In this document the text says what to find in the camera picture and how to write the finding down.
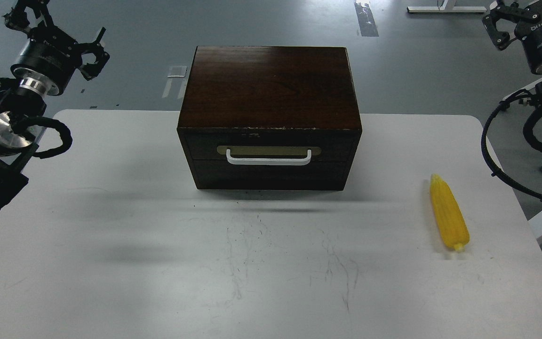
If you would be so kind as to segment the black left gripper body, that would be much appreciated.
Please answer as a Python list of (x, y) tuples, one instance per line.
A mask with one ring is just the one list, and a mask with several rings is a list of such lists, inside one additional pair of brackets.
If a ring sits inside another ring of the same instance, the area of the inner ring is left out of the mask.
[(48, 95), (61, 95), (75, 69), (82, 65), (82, 56), (75, 49), (77, 44), (73, 37), (57, 26), (33, 28), (10, 70), (18, 79), (29, 73), (38, 73), (52, 83)]

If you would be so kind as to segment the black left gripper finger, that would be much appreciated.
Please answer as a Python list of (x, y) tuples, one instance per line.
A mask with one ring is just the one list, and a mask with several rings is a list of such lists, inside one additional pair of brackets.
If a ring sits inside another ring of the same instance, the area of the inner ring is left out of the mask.
[(80, 55), (79, 59), (82, 61), (82, 56), (93, 55), (95, 61), (92, 63), (84, 63), (78, 68), (83, 78), (87, 81), (92, 80), (99, 76), (108, 60), (110, 60), (110, 54), (105, 51), (102, 39), (106, 32), (106, 28), (102, 27), (95, 37), (94, 41), (77, 44), (77, 52)]
[[(48, 11), (49, 0), (18, 0), (10, 11), (3, 15), (4, 24), (8, 29), (25, 34), (32, 34), (37, 28), (51, 26), (51, 15)], [(28, 19), (27, 9), (33, 12), (36, 25), (32, 26)]]

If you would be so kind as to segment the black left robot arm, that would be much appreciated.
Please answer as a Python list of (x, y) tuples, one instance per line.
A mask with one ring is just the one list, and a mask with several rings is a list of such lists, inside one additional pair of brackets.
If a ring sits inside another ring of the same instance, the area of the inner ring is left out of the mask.
[(23, 32), (27, 43), (12, 77), (0, 77), (0, 211), (28, 184), (22, 170), (31, 158), (59, 156), (73, 143), (66, 124), (45, 117), (45, 97), (62, 95), (76, 71), (94, 79), (110, 59), (105, 28), (80, 43), (54, 24), (47, 0), (18, 0), (4, 23)]

